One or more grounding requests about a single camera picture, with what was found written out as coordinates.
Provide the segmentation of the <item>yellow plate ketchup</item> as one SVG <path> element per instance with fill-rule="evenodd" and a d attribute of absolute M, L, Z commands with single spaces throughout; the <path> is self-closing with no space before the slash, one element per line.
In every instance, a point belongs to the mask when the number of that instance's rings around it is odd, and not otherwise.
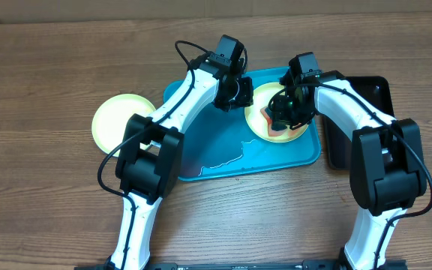
<path fill-rule="evenodd" d="M 300 137 L 307 129 L 308 124 L 291 130 L 286 126 L 284 130 L 271 130 L 272 120 L 263 113 L 268 106 L 270 98 L 284 87 L 278 82 L 268 82 L 253 90 L 253 105 L 244 108 L 244 116 L 249 128 L 261 139 L 270 143 L 288 143 Z"/>

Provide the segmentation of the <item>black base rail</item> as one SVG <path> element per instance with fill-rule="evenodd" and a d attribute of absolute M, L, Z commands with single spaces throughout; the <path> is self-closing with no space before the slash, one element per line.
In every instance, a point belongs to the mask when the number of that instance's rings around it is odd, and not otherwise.
<path fill-rule="evenodd" d="M 103 270 L 117 269 L 104 263 L 94 266 L 74 267 L 75 270 Z M 199 264 L 199 265 L 177 265 L 176 263 L 155 263 L 145 266 L 145 270 L 336 270 L 350 269 L 343 266 L 336 259 L 306 259 L 295 263 L 257 263 L 257 264 Z M 388 261 L 378 269 L 407 270 L 405 260 Z"/>

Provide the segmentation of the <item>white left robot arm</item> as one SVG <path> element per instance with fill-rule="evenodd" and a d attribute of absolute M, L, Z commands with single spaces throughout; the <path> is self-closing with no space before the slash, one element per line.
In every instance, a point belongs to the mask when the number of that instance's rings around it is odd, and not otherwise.
<path fill-rule="evenodd" d="M 208 105 L 230 111 L 252 104 L 246 58 L 206 52 L 187 63 L 187 76 L 160 108 L 127 121 L 116 146 L 123 219 L 107 269 L 144 269 L 158 208 L 173 189 L 182 165 L 185 132 Z"/>

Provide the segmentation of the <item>yellow plate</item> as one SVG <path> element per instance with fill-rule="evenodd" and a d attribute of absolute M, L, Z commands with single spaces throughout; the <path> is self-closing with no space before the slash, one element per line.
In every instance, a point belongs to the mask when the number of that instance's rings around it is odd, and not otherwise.
<path fill-rule="evenodd" d="M 91 134 L 97 147 L 109 154 L 122 142 L 128 120 L 133 114 L 143 117 L 155 111 L 155 106 L 137 94 L 119 94 L 105 101 L 96 111 Z"/>

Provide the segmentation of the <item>black water tray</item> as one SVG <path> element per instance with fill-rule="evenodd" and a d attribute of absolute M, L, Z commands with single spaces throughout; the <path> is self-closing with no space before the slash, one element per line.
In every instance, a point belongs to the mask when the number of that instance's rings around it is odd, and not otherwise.
<path fill-rule="evenodd" d="M 347 76 L 353 90 L 375 108 L 395 116 L 388 81 L 382 76 Z M 328 165 L 333 170 L 349 170 L 351 141 L 327 116 L 322 117 Z"/>

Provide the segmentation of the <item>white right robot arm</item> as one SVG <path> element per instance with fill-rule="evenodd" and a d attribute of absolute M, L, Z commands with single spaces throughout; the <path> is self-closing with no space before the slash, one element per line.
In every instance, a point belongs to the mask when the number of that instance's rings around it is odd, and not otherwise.
<path fill-rule="evenodd" d="M 359 206 L 338 265 L 390 269 L 385 254 L 398 221 L 432 208 L 432 178 L 424 164 L 419 126 L 397 120 L 365 100 L 336 70 L 287 71 L 266 114 L 299 128 L 315 115 L 331 119 L 350 139 L 349 183 Z"/>

